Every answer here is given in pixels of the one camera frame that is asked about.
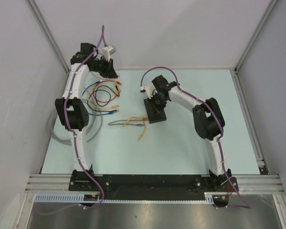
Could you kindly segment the black network switch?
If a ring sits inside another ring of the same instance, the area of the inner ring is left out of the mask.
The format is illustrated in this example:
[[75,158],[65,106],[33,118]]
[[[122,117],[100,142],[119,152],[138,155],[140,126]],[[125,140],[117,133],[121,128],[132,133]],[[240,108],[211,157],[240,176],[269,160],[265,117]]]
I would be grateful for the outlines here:
[[147,112],[149,124],[155,124],[167,120],[164,110],[157,112],[153,110],[152,106],[148,103],[147,99],[144,99],[143,102],[145,110]]

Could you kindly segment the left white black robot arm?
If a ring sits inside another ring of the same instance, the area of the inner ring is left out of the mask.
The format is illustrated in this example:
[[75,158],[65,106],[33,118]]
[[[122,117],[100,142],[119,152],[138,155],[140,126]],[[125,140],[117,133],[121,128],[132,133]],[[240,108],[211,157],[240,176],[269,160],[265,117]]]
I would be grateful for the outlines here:
[[92,190],[96,179],[86,150],[86,132],[89,123],[88,111],[81,100],[84,83],[90,72],[102,77],[118,77],[113,67],[111,55],[115,48],[105,45],[102,53],[91,43],[81,43],[81,49],[71,58],[69,81],[62,98],[55,100],[55,107],[61,124],[69,131],[74,153],[74,170],[71,174],[69,190]]

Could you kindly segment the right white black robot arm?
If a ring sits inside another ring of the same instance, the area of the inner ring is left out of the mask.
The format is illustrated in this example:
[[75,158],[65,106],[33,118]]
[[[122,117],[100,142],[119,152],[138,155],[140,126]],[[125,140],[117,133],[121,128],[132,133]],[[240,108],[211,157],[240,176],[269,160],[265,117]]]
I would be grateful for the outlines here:
[[164,108],[168,101],[175,102],[193,114],[194,128],[198,136],[205,140],[211,162],[210,185],[215,191],[227,187],[231,171],[226,164],[222,141],[225,121],[218,102],[214,98],[202,100],[183,90],[176,81],[169,83],[162,75],[152,80],[153,86],[146,86],[148,98],[144,99],[150,124],[166,121]]

